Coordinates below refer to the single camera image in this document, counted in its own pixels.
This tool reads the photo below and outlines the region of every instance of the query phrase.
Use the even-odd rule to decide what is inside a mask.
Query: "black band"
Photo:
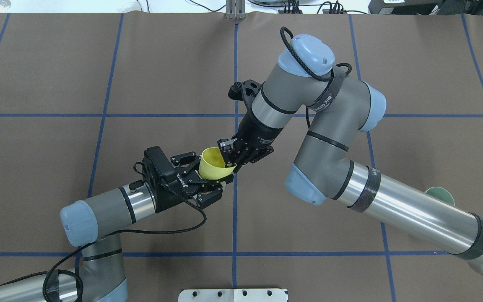
[[[262,98],[268,104],[271,108],[275,109],[276,111],[279,111],[280,113],[284,113],[286,115],[293,115],[297,111],[288,111],[284,109],[280,109],[279,107],[275,106],[274,103],[272,103],[267,97],[266,94],[264,93],[264,89],[261,89],[260,92],[262,93]]]
[[[329,107],[329,105],[331,105],[331,103],[333,103],[335,97],[337,97],[345,78],[345,72],[341,67],[338,66],[333,66],[333,69],[331,70],[333,80],[329,82],[324,92],[320,94],[314,104],[309,106],[309,109],[312,109],[316,112],[324,111]]]
[[[83,261],[90,261],[90,260],[98,260],[102,259],[105,257],[113,256],[116,254],[122,253],[122,249],[117,249],[117,250],[112,250],[111,252],[103,253],[100,255],[94,255],[94,256],[89,256],[89,257],[83,257]]]
[[[333,200],[337,200],[341,197],[341,195],[344,193],[345,191],[345,188],[348,187],[348,183],[349,183],[349,180],[351,180],[351,176],[353,174],[353,167],[355,166],[355,164],[353,163],[353,161],[349,161],[349,170],[348,170],[348,175],[346,176],[345,180],[344,180],[344,183],[342,185],[342,187],[340,187],[340,190],[339,192],[335,195],[335,197],[333,197],[332,199]]]
[[[379,185],[381,184],[381,173],[374,168],[368,168],[368,179],[364,185],[364,189],[359,195],[359,198],[355,203],[348,208],[351,208],[355,212],[362,213],[370,207],[372,201],[376,197],[377,191],[379,190]]]
[[[126,201],[126,206],[128,207],[128,212],[130,212],[130,217],[132,218],[132,224],[134,224],[135,223],[135,213],[134,213],[134,208],[132,207],[132,204],[130,203],[130,198],[128,197],[128,194],[126,193],[126,190],[123,187],[120,187],[119,190],[122,193],[122,196],[124,197],[124,201]]]
[[[478,223],[478,232],[475,238],[475,242],[473,242],[471,247],[468,248],[468,250],[466,250],[465,252],[460,254],[452,254],[463,260],[472,260],[483,255],[483,217],[480,217],[474,213],[471,214],[475,216]]]
[[[330,143],[331,145],[333,145],[333,146],[335,146],[337,148],[340,148],[340,149],[342,149],[342,150],[344,150],[346,152],[349,150],[349,147],[348,146],[343,145],[343,144],[341,144],[341,143],[339,143],[339,142],[337,142],[335,140],[332,140],[332,139],[328,138],[327,136],[323,136],[323,135],[318,134],[316,132],[307,131],[307,135],[308,136],[312,136],[313,138],[322,140],[322,141],[324,141],[326,143]]]
[[[46,294],[52,301],[59,301],[59,270],[54,270],[46,283]]]

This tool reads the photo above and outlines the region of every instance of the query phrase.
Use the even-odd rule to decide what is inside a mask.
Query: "metal plate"
[[[184,290],[178,302],[288,302],[288,289]]]

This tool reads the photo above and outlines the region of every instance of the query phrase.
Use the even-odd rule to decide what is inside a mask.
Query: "light blue joint cap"
[[[299,34],[293,37],[290,45],[313,73],[322,76],[333,68],[333,64],[335,63],[333,50],[318,38],[310,34]],[[310,77],[296,59],[292,57],[287,48],[284,48],[282,54],[278,56],[277,63],[288,73]]]
[[[79,247],[94,242],[98,238],[96,216],[83,200],[62,208],[60,215],[71,245]]]
[[[284,185],[292,195],[308,203],[321,205],[326,199],[325,195],[320,192],[295,164],[292,164]]]
[[[385,115],[385,110],[387,109],[387,99],[385,96],[372,88],[367,82],[363,82],[368,86],[368,91],[370,92],[370,112],[368,113],[368,118],[364,125],[359,129],[361,132],[368,132],[377,126],[377,122],[382,120],[383,115]]]
[[[119,286],[115,287],[114,290],[106,294],[103,298],[96,302],[126,302],[128,299],[128,283],[126,279],[122,281]]]

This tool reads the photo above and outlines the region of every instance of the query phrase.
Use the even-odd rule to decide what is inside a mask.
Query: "black cable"
[[[218,9],[216,9],[216,10],[213,10],[213,9],[211,9],[211,8],[207,8],[206,6],[203,6],[202,4],[199,4],[199,3],[197,3],[197,2],[195,2],[195,1],[193,1],[193,0],[189,0],[189,1],[190,1],[191,3],[194,3],[194,4],[198,5],[198,6],[201,6],[202,8],[206,8],[207,10],[209,10],[209,11],[211,11],[211,12],[220,11],[220,10],[222,10],[223,8],[225,8],[225,6],[226,6],[226,4],[225,4],[225,5],[221,6],[220,8],[218,8]]]
[[[141,173],[141,172],[139,172],[137,170],[137,167],[136,166],[138,164],[144,166],[144,164],[142,162],[136,162],[134,164],[134,171],[137,172],[137,173],[139,173],[139,174],[141,174],[145,178],[148,178],[148,176],[146,176],[145,174],[143,174],[143,173]],[[156,170],[156,173],[157,174],[160,174],[158,168],[156,167],[156,165],[154,165],[153,162],[152,162],[152,166],[154,167],[154,170]],[[193,226],[193,227],[190,227],[190,228],[184,228],[184,229],[177,229],[175,231],[145,231],[145,230],[141,230],[141,229],[119,229],[118,231],[114,231],[113,233],[110,233],[109,235],[115,235],[115,234],[119,234],[119,233],[138,233],[138,234],[153,234],[153,235],[159,235],[159,234],[178,234],[178,233],[184,233],[184,232],[193,231],[194,229],[198,229],[199,227],[203,226],[206,223],[207,217],[206,217],[206,214],[205,214],[205,212],[203,210],[201,210],[198,206],[192,204],[190,201],[188,201],[187,199],[185,199],[184,197],[182,197],[180,194],[178,194],[175,191],[173,191],[169,187],[169,185],[167,185],[167,183],[165,182],[165,180],[161,180],[161,183],[163,184],[163,187],[166,187],[167,188],[167,190],[169,191],[169,193],[175,195],[182,202],[184,202],[185,204],[189,205],[191,208],[194,208],[195,210],[197,210],[203,216],[203,221],[201,221],[196,226]]]
[[[318,15],[320,13],[320,10],[326,4],[329,4],[329,11],[333,8],[333,3],[331,3],[330,1],[326,1],[326,2],[324,2],[322,4],[320,4],[320,7],[318,8],[318,11],[316,12],[316,15]]]
[[[282,7],[282,5],[266,5],[266,4],[260,4],[260,3],[253,2],[251,0],[247,0],[247,2],[252,3],[254,5],[262,6],[262,7],[265,7],[265,8],[281,8]],[[320,6],[320,4],[301,4],[301,5],[298,5],[298,6]]]
[[[305,106],[305,120],[307,122],[307,128],[310,128],[309,108],[307,106]]]
[[[360,12],[360,13],[364,13],[365,15],[370,15],[369,13],[366,13],[364,11],[355,11],[355,10],[345,10],[345,11],[340,11],[339,13],[343,13],[343,12]]]
[[[145,174],[143,174],[142,172],[139,172],[138,168],[137,168],[137,165],[140,164],[142,167],[144,167],[144,164],[142,162],[136,162],[134,163],[134,171],[137,173],[137,174],[141,174],[145,179],[147,178],[147,176]]]
[[[284,35],[284,32],[287,32],[289,34],[290,39],[293,38],[293,34],[288,28],[286,28],[284,26],[280,28],[280,38],[282,39],[284,46],[286,46],[286,48],[288,49],[288,51],[290,52],[292,57],[303,68],[303,70],[306,71],[307,74],[309,74],[311,77],[313,77],[314,79],[316,79],[320,82],[330,82],[330,81],[332,81],[333,76],[331,76],[331,77],[321,77],[321,76],[315,74],[314,72],[312,72],[312,70],[310,70],[310,68],[303,62],[303,60],[301,60],[301,58],[297,55],[296,51],[293,49],[293,47],[290,45],[290,43],[286,40],[286,36]]]
[[[297,0],[296,2],[296,9],[297,9],[297,13],[301,13],[301,10],[299,9],[299,0]]]
[[[52,266],[52,268],[50,270],[48,270],[46,272],[46,278],[44,279],[44,283],[42,283],[42,296],[44,296],[44,300],[46,300],[48,302],[59,302],[59,301],[51,300],[48,297],[47,285],[48,285],[49,278],[52,276],[52,273],[57,269],[57,267],[60,266],[63,262],[65,262],[66,260],[69,260],[70,258],[75,256],[77,253],[79,253],[82,250],[90,247],[93,244],[94,244],[94,242],[87,243],[86,245],[83,245],[82,247],[76,249],[72,253],[68,254],[65,258],[62,258],[61,260],[59,260],[59,262],[57,262],[54,266]],[[60,270],[59,273],[63,273],[64,275],[70,275],[70,276],[75,278],[76,289],[77,289],[77,299],[74,302],[81,302],[82,298],[83,298],[83,281],[82,281],[81,277],[79,277],[75,273],[72,273],[71,271]]]
[[[11,283],[15,283],[15,282],[22,281],[22,280],[25,280],[25,279],[29,279],[31,277],[37,277],[37,276],[40,276],[40,275],[46,275],[46,273],[48,273],[48,272],[47,271],[39,271],[38,273],[32,273],[30,275],[23,276],[23,277],[19,277],[18,279],[14,279],[12,281],[5,282],[3,284],[0,284],[0,286],[7,285],[7,284],[11,284]]]
[[[347,67],[348,69],[345,71],[345,75],[348,76],[351,73],[351,64],[350,63],[338,63],[336,66],[338,67]]]

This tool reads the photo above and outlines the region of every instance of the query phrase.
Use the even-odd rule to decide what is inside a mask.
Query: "metal bracket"
[[[287,289],[184,290],[178,302],[288,302]]]
[[[227,19],[245,19],[245,0],[226,0],[225,14]]]

